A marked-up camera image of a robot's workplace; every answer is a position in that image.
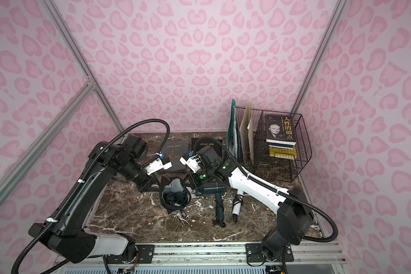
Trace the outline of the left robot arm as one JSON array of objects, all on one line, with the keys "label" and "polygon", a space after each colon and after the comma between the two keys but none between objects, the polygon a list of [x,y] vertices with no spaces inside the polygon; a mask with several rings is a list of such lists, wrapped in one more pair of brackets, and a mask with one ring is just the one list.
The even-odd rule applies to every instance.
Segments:
[{"label": "left robot arm", "polygon": [[101,192],[117,174],[144,192],[158,182],[157,171],[171,167],[169,158],[162,153],[157,153],[148,165],[140,166],[139,159],[146,153],[147,143],[134,135],[119,145],[113,141],[98,143],[73,189],[44,223],[31,226],[29,235],[72,263],[97,256],[133,261],[138,252],[133,238],[91,234],[84,230],[84,223]]}]

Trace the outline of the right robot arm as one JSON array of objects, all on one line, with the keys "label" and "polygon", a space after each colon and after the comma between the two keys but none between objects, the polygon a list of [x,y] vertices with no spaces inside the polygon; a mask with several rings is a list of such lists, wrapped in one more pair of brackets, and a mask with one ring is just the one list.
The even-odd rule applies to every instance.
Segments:
[{"label": "right robot arm", "polygon": [[306,206],[306,197],[299,189],[290,191],[275,186],[250,173],[236,161],[224,161],[210,146],[197,153],[185,153],[180,162],[191,170],[188,181],[197,193],[215,195],[216,224],[221,226],[224,223],[220,203],[227,187],[236,189],[240,195],[253,197],[276,214],[276,226],[260,246],[260,252],[267,261],[276,260],[285,246],[300,244],[314,220],[312,210]]}]

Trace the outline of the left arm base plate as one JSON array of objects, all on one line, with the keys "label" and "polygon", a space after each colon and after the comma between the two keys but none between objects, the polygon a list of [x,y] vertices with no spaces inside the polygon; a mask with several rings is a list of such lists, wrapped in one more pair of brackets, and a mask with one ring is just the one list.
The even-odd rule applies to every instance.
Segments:
[{"label": "left arm base plate", "polygon": [[155,246],[152,244],[129,244],[120,255],[108,255],[108,264],[150,264],[154,256]]}]

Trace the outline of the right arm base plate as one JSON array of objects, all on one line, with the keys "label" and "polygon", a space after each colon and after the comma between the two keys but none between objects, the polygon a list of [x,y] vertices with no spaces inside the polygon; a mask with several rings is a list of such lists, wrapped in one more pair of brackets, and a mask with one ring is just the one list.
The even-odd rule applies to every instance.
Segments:
[{"label": "right arm base plate", "polygon": [[267,251],[260,243],[245,244],[246,261],[248,264],[262,265],[265,263],[281,263],[282,260],[294,262],[294,256],[290,245],[285,245],[280,251],[272,253]]}]

